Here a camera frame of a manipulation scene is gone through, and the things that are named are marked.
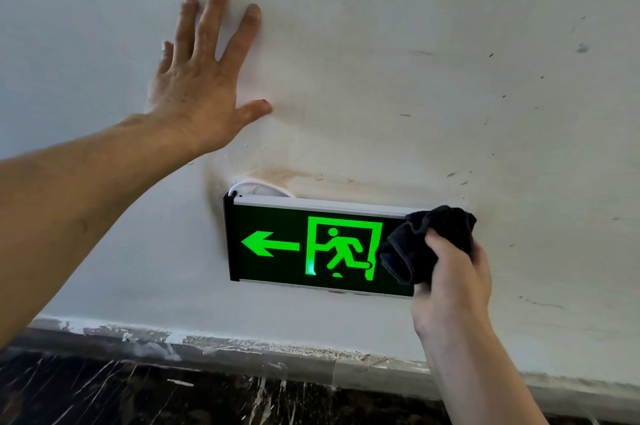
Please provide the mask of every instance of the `exit sign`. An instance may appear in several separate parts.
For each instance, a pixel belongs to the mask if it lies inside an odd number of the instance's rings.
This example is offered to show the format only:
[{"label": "exit sign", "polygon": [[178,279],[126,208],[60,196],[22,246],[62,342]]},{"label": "exit sign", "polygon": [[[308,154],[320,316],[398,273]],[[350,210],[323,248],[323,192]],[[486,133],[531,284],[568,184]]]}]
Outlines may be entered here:
[{"label": "exit sign", "polygon": [[411,208],[258,195],[224,198],[231,280],[412,296],[376,257]]}]

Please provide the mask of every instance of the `green door outline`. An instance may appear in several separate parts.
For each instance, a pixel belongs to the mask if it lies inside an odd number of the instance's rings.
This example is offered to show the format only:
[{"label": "green door outline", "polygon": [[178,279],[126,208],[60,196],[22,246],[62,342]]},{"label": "green door outline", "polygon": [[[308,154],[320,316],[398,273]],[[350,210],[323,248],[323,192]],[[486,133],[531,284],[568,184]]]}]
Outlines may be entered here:
[{"label": "green door outline", "polygon": [[376,270],[376,250],[378,250],[378,245],[380,245],[382,223],[376,223],[374,221],[360,221],[357,219],[321,218],[319,216],[309,216],[307,227],[307,260],[305,265],[305,273],[307,275],[316,275],[316,251],[325,250],[323,248],[324,245],[316,243],[318,225],[371,229],[371,244],[369,245],[369,252],[367,254],[367,261],[371,264],[371,267],[365,270],[364,277],[366,280],[373,280],[373,274]]}]

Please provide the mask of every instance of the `hand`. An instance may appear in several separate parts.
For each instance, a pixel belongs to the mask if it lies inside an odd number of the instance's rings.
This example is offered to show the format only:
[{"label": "hand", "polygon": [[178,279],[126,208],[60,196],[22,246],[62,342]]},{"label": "hand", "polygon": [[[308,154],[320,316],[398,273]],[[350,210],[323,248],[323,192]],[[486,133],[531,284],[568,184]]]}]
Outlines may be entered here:
[{"label": "hand", "polygon": [[438,256],[431,290],[427,284],[415,286],[413,326],[420,339],[447,325],[479,324],[491,328],[488,304],[491,273],[482,246],[474,240],[472,257],[429,228],[424,238]]},{"label": "hand", "polygon": [[238,73],[260,29],[256,4],[246,9],[220,61],[216,45],[228,0],[207,0],[196,33],[198,0],[184,0],[175,47],[165,41],[155,78],[149,85],[150,116],[183,130],[195,156],[226,146],[242,128],[271,113],[267,100],[236,108]]}]

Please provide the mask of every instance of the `black microfiber towel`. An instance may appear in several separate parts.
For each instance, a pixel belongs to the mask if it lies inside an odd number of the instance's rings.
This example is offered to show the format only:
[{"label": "black microfiber towel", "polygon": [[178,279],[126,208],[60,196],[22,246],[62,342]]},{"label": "black microfiber towel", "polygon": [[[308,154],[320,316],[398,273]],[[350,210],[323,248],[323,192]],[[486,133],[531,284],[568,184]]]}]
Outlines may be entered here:
[{"label": "black microfiber towel", "polygon": [[471,255],[471,232],[477,220],[470,212],[462,208],[438,206],[431,211],[412,212],[404,219],[404,223],[393,230],[378,249],[382,265],[396,277],[399,284],[426,282],[431,285],[431,274],[438,257],[424,243],[428,228],[433,228],[460,250]]}]

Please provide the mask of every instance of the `green arrow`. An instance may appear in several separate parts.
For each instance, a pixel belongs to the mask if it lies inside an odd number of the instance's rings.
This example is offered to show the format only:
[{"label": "green arrow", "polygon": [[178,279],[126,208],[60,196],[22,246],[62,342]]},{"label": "green arrow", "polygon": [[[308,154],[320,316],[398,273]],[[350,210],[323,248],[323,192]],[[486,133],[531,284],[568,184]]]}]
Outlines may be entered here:
[{"label": "green arrow", "polygon": [[291,241],[275,241],[267,238],[273,231],[256,231],[246,237],[242,242],[256,255],[260,257],[273,257],[266,248],[273,250],[293,250],[300,251],[300,243]]}]

